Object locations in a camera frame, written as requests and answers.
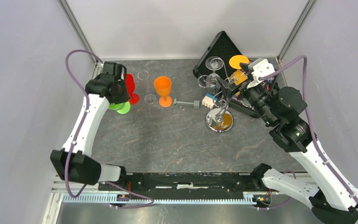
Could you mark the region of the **orange wine glass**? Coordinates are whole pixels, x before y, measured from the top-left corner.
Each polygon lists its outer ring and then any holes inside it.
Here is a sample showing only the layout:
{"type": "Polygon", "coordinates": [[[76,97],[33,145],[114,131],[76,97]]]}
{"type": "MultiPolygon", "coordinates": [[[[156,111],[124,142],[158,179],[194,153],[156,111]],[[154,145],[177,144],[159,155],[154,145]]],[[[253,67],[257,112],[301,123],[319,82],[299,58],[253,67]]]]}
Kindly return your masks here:
{"type": "Polygon", "coordinates": [[[172,82],[166,76],[157,77],[154,81],[156,93],[160,96],[159,104],[162,107],[169,107],[172,104],[170,93],[172,90],[172,82]]]}

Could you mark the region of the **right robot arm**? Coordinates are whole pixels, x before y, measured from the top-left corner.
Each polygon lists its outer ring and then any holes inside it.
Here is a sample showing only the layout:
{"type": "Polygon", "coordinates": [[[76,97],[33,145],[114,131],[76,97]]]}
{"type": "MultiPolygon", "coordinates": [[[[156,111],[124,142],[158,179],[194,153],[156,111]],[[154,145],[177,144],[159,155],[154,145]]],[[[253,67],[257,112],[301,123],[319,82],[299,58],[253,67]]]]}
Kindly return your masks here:
{"type": "Polygon", "coordinates": [[[265,59],[252,64],[240,63],[251,77],[236,83],[233,79],[217,79],[226,99],[236,93],[244,97],[256,110],[273,141],[298,161],[315,181],[309,185],[288,177],[267,164],[257,166],[250,178],[255,190],[266,187],[280,191],[311,209],[325,224],[354,224],[358,221],[358,188],[339,171],[314,131],[311,118],[303,120],[300,114],[308,112],[305,92],[293,87],[267,91],[262,83],[278,71],[265,59]]]}

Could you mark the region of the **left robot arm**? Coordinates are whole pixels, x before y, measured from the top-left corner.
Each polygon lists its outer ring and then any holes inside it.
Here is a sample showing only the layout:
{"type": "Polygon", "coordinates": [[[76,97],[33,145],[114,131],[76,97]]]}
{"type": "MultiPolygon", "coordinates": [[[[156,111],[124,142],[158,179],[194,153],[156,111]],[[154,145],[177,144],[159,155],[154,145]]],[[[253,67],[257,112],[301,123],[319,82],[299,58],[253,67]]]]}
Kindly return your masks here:
{"type": "Polygon", "coordinates": [[[95,185],[110,181],[123,190],[128,178],[119,165],[101,164],[91,158],[94,139],[101,120],[110,105],[126,103],[129,94],[125,79],[127,68],[115,62],[104,62],[102,72],[85,85],[86,96],[67,141],[53,150],[50,160],[61,180],[95,185]]]}

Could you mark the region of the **clear wine glass back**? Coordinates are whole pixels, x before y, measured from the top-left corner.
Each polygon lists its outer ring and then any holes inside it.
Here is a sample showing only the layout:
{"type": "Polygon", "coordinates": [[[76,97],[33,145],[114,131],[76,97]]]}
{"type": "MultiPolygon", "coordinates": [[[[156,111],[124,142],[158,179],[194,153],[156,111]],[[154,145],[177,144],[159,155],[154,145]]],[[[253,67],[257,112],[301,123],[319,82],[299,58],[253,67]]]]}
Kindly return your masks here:
{"type": "Polygon", "coordinates": [[[220,78],[220,76],[216,73],[216,71],[223,67],[223,60],[218,56],[212,56],[206,60],[205,65],[209,70],[211,70],[211,74],[209,74],[205,79],[206,87],[212,91],[219,90],[220,84],[218,82],[218,78],[220,78]]]}

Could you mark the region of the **red wine glass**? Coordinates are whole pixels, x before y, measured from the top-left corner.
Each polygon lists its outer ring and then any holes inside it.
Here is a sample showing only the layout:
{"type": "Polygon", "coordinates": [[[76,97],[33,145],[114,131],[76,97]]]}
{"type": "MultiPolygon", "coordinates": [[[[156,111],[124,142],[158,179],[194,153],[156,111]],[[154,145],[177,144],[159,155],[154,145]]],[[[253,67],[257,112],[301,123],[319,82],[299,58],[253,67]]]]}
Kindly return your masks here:
{"type": "Polygon", "coordinates": [[[131,74],[129,74],[129,73],[126,74],[125,84],[126,84],[126,87],[127,87],[129,97],[130,97],[128,102],[131,105],[137,104],[139,102],[139,100],[140,100],[140,97],[139,97],[138,94],[134,93],[135,87],[136,87],[135,86],[135,81],[134,81],[133,76],[131,74]]]}

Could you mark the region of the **clear wine glass front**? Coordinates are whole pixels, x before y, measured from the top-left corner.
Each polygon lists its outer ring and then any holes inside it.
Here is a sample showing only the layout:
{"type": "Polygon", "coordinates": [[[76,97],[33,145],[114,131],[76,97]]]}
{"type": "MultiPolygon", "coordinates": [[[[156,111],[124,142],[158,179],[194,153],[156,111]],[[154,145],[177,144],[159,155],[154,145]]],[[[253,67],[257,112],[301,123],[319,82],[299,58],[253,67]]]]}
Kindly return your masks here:
{"type": "Polygon", "coordinates": [[[152,93],[150,74],[146,70],[142,70],[137,74],[140,85],[145,91],[144,102],[148,105],[153,105],[156,102],[156,96],[152,93]]]}

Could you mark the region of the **clear wine glass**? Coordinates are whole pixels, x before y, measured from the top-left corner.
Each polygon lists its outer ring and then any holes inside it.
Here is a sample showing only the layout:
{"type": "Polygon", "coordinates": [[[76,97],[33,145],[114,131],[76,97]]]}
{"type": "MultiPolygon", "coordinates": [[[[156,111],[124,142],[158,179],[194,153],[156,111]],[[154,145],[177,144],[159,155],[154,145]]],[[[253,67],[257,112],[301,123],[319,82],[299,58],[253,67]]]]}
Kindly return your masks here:
{"type": "Polygon", "coordinates": [[[142,70],[137,74],[140,85],[145,91],[144,102],[148,105],[153,105],[156,102],[156,96],[152,93],[150,74],[146,70],[142,70]]]}
{"type": "Polygon", "coordinates": [[[220,84],[218,82],[218,78],[220,78],[220,76],[216,73],[216,71],[223,67],[223,60],[218,56],[212,56],[206,60],[205,65],[209,70],[211,70],[211,74],[209,74],[205,79],[206,87],[212,91],[219,90],[220,84]]]}

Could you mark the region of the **yellow wine glass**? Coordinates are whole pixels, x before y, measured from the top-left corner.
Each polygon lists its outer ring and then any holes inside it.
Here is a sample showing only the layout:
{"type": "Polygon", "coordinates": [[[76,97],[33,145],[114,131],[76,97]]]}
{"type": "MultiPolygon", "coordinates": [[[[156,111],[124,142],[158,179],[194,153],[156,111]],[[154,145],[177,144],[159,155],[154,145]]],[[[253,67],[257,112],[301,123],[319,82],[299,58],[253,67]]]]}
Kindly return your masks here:
{"type": "Polygon", "coordinates": [[[231,57],[229,60],[230,67],[235,69],[235,71],[232,73],[232,75],[229,78],[229,82],[235,83],[236,85],[240,85],[241,83],[243,83],[248,79],[247,73],[240,68],[239,65],[240,62],[249,63],[250,60],[244,55],[235,55],[231,57]]]}

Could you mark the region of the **green wine glass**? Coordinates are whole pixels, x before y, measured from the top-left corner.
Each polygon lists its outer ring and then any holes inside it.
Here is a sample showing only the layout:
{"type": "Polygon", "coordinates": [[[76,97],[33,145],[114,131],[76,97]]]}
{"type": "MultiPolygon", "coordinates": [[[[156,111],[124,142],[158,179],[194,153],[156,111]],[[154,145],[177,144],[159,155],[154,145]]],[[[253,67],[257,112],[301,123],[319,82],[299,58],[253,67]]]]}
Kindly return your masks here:
{"type": "Polygon", "coordinates": [[[114,110],[119,114],[127,114],[131,109],[131,104],[129,102],[120,103],[120,104],[110,104],[109,109],[114,110]]]}

